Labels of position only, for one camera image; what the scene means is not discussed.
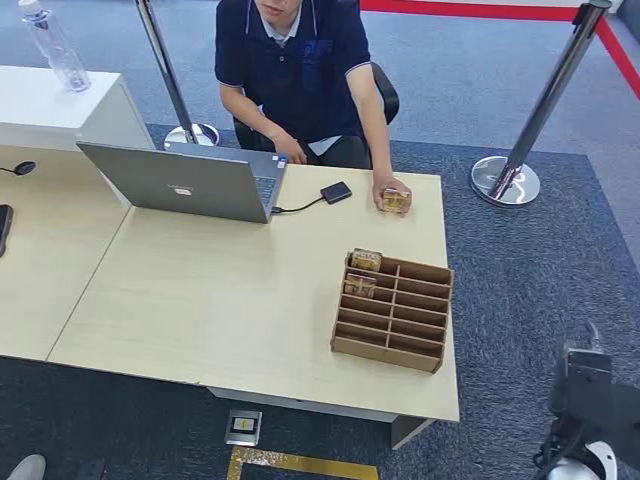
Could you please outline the person's left hand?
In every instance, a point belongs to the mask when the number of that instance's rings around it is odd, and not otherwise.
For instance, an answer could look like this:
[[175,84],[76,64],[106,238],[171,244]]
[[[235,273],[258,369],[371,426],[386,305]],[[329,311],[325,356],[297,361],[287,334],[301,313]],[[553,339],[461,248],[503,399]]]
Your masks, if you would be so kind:
[[372,193],[376,207],[383,212],[405,215],[412,204],[411,190],[392,175],[374,172]]

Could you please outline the person's right hand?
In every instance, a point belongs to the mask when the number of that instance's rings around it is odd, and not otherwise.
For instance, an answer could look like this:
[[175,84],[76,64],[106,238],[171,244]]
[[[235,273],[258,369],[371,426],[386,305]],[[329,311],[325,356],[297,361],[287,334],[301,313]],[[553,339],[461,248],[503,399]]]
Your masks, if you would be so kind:
[[307,163],[307,158],[300,144],[285,130],[277,131],[270,139],[275,151],[285,154],[288,163],[301,165]]

